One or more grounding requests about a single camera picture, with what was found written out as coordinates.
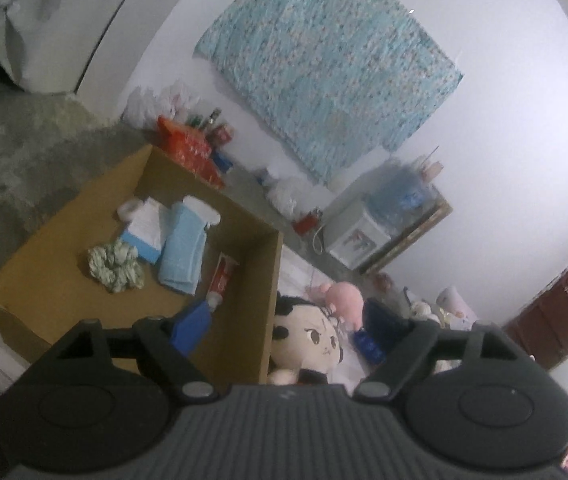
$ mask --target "plush toy face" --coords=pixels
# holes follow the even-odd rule
[[[302,298],[277,299],[270,357],[278,368],[326,374],[341,356],[337,333],[318,306]]]

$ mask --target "red toothpaste tube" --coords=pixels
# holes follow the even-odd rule
[[[224,253],[219,255],[219,260],[217,261],[217,268],[213,275],[213,280],[208,288],[208,293],[206,294],[206,303],[210,308],[210,312],[214,312],[215,309],[224,301],[224,292],[226,291],[226,285],[228,280],[230,280],[233,275],[235,267],[238,263],[227,256]]]

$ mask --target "gray floor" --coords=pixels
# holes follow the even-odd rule
[[[0,267],[82,184],[144,142],[143,132],[104,126],[65,96],[31,95],[0,83]],[[294,233],[248,173],[233,170],[228,184],[228,195],[283,231],[294,251],[331,278],[353,280],[345,267],[316,255]]]

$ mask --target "open brown box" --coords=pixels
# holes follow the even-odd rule
[[[283,237],[151,146],[90,182],[0,270],[0,331],[6,343],[34,362],[81,319],[127,328],[146,316],[173,316],[190,304],[191,296],[161,286],[152,266],[145,267],[142,290],[110,294],[89,276],[86,259],[88,249],[120,234],[115,211],[132,196],[171,206],[187,194],[222,216],[209,229],[195,297],[204,297],[220,251],[240,264],[191,360],[218,387],[265,382]]]

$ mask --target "silver screw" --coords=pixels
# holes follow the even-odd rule
[[[357,394],[366,397],[366,399],[384,399],[391,394],[391,388],[384,383],[371,381],[369,383],[362,383],[357,387]]]
[[[206,399],[214,394],[215,389],[204,381],[192,381],[181,387],[182,393],[191,399]]]

